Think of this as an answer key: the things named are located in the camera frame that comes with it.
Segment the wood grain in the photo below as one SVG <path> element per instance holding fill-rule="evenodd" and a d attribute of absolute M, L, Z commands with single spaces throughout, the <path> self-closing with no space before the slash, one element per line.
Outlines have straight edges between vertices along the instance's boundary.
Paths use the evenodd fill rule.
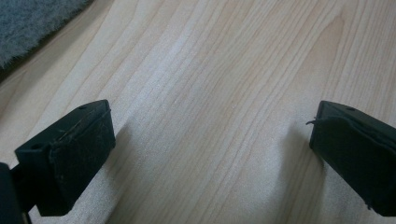
<path fill-rule="evenodd" d="M 395 223 L 312 153 L 320 100 L 396 126 L 396 2 L 96 0 L 0 84 L 1 158 L 108 99 L 117 146 L 34 223 Z"/>

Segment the gray fabric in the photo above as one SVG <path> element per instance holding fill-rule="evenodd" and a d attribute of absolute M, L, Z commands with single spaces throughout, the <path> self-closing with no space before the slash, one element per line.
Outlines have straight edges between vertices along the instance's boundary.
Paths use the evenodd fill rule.
<path fill-rule="evenodd" d="M 36 47 L 87 0 L 0 0 L 0 67 Z"/>

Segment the wood grain pattern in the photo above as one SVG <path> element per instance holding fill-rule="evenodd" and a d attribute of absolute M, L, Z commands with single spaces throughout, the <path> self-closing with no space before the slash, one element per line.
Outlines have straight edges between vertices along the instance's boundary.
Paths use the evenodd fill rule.
<path fill-rule="evenodd" d="M 396 126 L 396 2 L 96 0 L 0 85 L 1 158 L 108 99 L 117 146 L 34 223 L 394 223 L 309 149 L 320 100 Z"/>

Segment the gray carpet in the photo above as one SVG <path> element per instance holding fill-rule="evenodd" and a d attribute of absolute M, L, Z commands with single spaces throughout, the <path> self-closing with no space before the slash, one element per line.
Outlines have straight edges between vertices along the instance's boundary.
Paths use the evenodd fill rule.
<path fill-rule="evenodd" d="M 0 0 L 0 67 L 26 55 L 88 0 Z"/>

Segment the light wood tabletop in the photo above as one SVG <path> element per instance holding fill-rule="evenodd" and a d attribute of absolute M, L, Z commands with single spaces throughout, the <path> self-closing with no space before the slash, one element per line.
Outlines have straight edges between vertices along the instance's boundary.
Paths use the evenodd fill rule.
<path fill-rule="evenodd" d="M 0 84 L 1 161 L 107 99 L 116 147 L 34 223 L 396 223 L 305 125 L 329 100 L 396 126 L 395 60 L 394 0 L 95 0 Z"/>

